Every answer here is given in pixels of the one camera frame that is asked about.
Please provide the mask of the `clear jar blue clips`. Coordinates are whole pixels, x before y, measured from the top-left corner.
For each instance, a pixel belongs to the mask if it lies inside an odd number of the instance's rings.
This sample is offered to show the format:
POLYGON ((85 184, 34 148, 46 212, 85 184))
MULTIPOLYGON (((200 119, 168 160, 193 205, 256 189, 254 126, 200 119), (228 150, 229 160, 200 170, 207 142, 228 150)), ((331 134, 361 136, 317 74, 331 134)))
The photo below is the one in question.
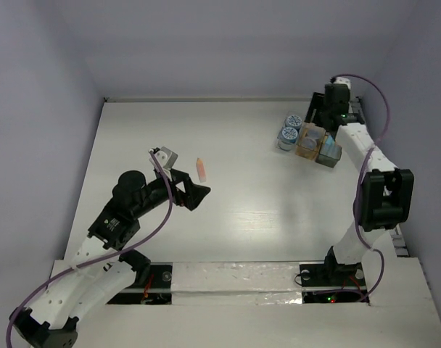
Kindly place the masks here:
POLYGON ((308 128, 306 136, 315 140, 319 140, 322 138, 323 134, 325 134, 325 131, 320 128, 308 128))

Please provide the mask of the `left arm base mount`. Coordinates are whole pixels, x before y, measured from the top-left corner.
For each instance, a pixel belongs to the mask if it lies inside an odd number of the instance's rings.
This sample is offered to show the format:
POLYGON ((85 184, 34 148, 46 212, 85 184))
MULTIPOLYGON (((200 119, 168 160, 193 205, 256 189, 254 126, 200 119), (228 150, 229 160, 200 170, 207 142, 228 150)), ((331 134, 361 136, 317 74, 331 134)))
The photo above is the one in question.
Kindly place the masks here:
POLYGON ((172 263, 152 264, 143 283, 134 283, 115 295, 114 305, 170 305, 172 303, 172 263))

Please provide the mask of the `blue pencil-shaped highlighter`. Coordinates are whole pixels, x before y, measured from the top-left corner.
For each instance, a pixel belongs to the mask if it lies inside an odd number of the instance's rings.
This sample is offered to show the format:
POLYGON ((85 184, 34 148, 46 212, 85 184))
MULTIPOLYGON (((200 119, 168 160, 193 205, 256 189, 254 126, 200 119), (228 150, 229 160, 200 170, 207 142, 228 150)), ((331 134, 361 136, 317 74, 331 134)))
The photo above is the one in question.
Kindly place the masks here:
POLYGON ((327 136, 326 140, 323 142, 323 146, 321 148, 321 153, 326 156, 333 156, 336 151, 335 141, 332 136, 327 136))

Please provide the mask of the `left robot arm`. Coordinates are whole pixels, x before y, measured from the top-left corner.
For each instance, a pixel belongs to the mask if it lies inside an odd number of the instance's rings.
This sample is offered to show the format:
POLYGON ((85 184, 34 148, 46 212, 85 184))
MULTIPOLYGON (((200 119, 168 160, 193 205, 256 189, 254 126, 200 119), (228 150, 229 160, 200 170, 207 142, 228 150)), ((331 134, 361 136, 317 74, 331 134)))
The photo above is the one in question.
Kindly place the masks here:
POLYGON ((53 275, 24 299, 9 317, 6 347, 16 332, 31 347, 72 347, 78 324, 96 306, 127 286, 141 286, 151 262, 137 247, 155 236, 175 206, 193 211, 211 192, 188 173, 155 170, 123 173, 68 268, 53 275))

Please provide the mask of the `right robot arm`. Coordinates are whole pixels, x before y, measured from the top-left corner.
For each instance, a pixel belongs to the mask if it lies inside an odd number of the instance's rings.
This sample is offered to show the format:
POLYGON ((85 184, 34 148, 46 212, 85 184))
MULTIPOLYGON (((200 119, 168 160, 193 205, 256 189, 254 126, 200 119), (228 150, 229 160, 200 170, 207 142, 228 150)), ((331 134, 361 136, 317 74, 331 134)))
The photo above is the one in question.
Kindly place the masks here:
POLYGON ((393 164, 378 147, 380 140, 369 135, 363 117, 351 113, 350 92, 348 78, 333 77, 323 93, 313 94, 305 118, 326 131, 318 160, 330 163, 337 152, 346 152, 359 171, 352 224, 322 267, 331 284, 345 280, 385 231, 408 219, 414 184, 412 171, 393 164))

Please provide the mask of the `blue lid jar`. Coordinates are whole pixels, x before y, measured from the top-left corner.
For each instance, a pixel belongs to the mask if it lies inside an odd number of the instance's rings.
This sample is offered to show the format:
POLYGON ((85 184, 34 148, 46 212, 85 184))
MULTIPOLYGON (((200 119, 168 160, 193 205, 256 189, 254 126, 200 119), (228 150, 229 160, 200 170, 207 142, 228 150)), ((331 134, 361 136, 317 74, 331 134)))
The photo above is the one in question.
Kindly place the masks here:
POLYGON ((285 127, 294 128, 297 131, 301 129, 302 123, 303 123, 302 118, 298 114, 293 112, 289 113, 284 120, 285 127))
POLYGON ((295 148, 298 140, 298 130, 290 127, 283 127, 277 137, 277 146, 281 150, 291 151, 295 148))

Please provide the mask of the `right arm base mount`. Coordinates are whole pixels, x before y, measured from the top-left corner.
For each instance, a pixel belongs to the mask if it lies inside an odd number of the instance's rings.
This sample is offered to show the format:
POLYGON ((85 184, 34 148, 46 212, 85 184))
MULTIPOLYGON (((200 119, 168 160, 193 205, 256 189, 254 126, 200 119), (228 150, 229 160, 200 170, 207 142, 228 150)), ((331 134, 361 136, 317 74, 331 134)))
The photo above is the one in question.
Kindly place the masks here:
POLYGON ((330 273, 323 263, 300 264, 294 282, 301 288, 304 304, 333 305, 369 303, 362 265, 348 265, 330 273))

